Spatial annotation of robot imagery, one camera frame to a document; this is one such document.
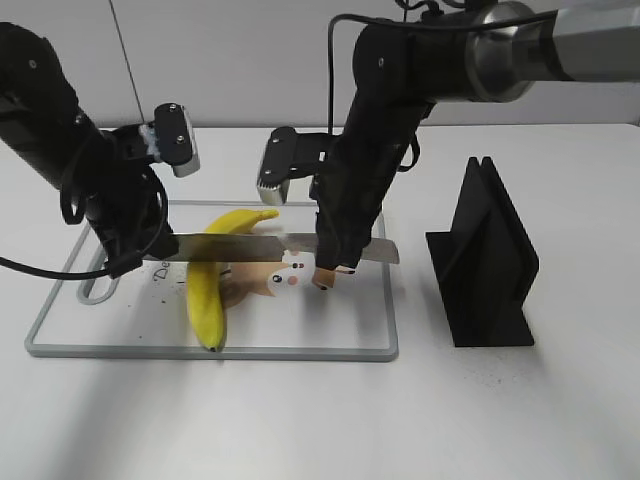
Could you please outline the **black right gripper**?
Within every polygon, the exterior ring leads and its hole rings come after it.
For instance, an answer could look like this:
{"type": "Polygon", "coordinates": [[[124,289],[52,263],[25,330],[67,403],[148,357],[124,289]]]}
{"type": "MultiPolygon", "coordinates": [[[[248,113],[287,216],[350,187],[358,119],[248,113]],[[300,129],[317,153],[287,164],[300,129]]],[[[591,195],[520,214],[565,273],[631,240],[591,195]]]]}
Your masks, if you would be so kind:
{"type": "Polygon", "coordinates": [[[399,172],[418,160],[418,140],[368,138],[343,131],[329,151],[328,166],[314,178],[318,205],[316,266],[355,268],[372,238],[383,200],[399,172]]]}

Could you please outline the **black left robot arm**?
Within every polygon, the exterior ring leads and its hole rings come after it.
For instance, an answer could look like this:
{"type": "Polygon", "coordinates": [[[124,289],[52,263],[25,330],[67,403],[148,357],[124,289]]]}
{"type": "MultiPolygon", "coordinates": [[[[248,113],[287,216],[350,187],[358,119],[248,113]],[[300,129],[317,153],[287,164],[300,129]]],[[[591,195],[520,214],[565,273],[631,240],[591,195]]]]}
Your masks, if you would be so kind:
{"type": "Polygon", "coordinates": [[[137,125],[101,130],[82,110],[51,43],[1,25],[1,139],[58,193],[64,222],[88,222],[112,277],[178,251],[166,191],[137,125]]]}

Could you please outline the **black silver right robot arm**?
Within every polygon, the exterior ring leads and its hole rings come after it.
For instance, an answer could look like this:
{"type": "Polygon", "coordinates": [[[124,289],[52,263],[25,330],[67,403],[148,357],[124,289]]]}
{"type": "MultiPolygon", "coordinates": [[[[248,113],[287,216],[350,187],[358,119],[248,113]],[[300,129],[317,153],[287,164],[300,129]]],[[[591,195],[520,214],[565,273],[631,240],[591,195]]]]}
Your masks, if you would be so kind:
{"type": "Polygon", "coordinates": [[[639,78],[639,5],[592,1],[535,13],[489,1],[417,22],[359,16],[355,95],[312,194],[316,264],[355,267],[421,121],[441,102],[509,103],[537,82],[639,78]]]}

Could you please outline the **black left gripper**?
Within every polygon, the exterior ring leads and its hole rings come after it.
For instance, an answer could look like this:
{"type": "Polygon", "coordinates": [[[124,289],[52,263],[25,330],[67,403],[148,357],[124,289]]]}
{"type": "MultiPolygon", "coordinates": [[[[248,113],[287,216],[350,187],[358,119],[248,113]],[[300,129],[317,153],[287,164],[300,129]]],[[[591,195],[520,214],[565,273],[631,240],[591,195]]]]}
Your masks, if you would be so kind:
{"type": "Polygon", "coordinates": [[[97,235],[108,270],[134,270],[146,257],[164,260],[178,252],[168,223],[166,190],[152,170],[137,125],[102,132],[110,148],[87,200],[86,218],[97,235]]]}

